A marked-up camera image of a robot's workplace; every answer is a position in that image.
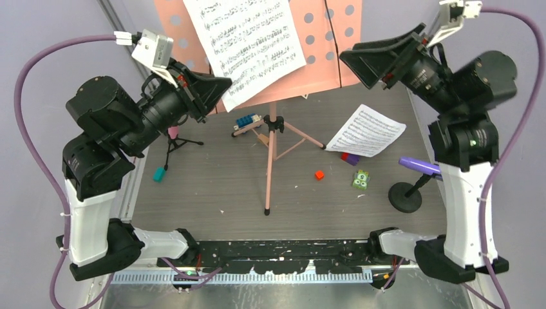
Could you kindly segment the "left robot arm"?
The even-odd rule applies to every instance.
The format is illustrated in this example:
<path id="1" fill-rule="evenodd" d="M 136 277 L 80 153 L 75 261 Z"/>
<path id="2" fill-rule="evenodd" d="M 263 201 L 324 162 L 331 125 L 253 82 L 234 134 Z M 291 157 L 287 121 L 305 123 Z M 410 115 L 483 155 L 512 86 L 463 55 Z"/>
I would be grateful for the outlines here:
<path id="1" fill-rule="evenodd" d="M 66 109 L 82 133 L 62 152 L 62 170 L 70 206 L 68 254 L 77 281 L 121 271 L 141 259 L 168 258 L 191 266 L 198 245 L 185 229 L 154 232 L 135 228 L 110 215 L 130 158 L 144 150 L 183 116 L 205 122 L 232 86 L 228 77 L 191 71 L 170 60 L 171 80 L 157 74 L 158 87 L 133 100 L 110 76 L 87 80 Z"/>

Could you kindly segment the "sheet music page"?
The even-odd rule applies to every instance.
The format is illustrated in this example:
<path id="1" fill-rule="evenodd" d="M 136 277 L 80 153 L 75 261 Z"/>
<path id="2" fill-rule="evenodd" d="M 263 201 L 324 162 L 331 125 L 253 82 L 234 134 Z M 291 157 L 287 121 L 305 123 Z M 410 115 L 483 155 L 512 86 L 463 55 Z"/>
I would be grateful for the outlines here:
<path id="1" fill-rule="evenodd" d="M 326 150 L 371 158 L 396 141 L 405 130 L 406 124 L 361 104 L 329 141 Z"/>
<path id="2" fill-rule="evenodd" d="M 185 1 L 230 112 L 306 64 L 288 1 Z"/>

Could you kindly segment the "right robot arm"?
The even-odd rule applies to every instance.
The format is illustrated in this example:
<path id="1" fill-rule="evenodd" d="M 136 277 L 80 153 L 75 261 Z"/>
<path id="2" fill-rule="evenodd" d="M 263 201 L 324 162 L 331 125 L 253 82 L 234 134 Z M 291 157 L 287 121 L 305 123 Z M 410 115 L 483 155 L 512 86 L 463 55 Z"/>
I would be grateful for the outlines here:
<path id="1" fill-rule="evenodd" d="M 446 233 L 421 236 L 395 227 L 370 232 L 368 257 L 384 264 L 392 256 L 416 262 L 427 276 L 462 284 L 509 269 L 494 247 L 485 183 L 499 161 L 499 135 L 488 112 L 513 98 L 517 68 L 510 56 L 489 50 L 458 71 L 447 65 L 441 44 L 419 24 L 404 35 L 360 42 L 339 59 L 367 87 L 400 82 L 437 114 L 429 140 L 446 192 Z"/>

